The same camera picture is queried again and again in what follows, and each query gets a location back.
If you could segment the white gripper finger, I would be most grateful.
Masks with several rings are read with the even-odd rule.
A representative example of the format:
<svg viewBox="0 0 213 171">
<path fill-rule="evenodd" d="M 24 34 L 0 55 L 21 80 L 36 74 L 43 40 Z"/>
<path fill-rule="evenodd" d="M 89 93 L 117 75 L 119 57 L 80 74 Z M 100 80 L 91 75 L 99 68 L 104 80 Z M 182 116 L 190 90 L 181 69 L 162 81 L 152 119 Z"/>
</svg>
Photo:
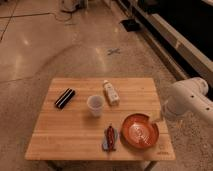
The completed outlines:
<svg viewBox="0 0 213 171">
<path fill-rule="evenodd" d="M 157 124 L 158 122 L 161 122 L 162 121 L 162 118 L 154 118 L 154 119 L 150 119 L 150 123 L 152 124 L 152 125 L 154 125 L 154 124 Z"/>
</svg>

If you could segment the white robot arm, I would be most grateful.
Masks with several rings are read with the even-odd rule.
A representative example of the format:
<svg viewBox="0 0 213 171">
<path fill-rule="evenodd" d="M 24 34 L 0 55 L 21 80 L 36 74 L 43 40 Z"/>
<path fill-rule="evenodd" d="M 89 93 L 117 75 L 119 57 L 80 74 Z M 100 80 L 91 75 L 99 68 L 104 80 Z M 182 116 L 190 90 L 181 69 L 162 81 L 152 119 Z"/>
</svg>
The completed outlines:
<svg viewBox="0 0 213 171">
<path fill-rule="evenodd" d="M 206 97 L 208 83 L 201 77 L 177 81 L 170 86 L 170 96 L 164 102 L 159 116 L 152 122 L 163 119 L 177 121 L 187 112 L 192 112 L 210 125 L 213 125 L 213 101 Z"/>
</svg>

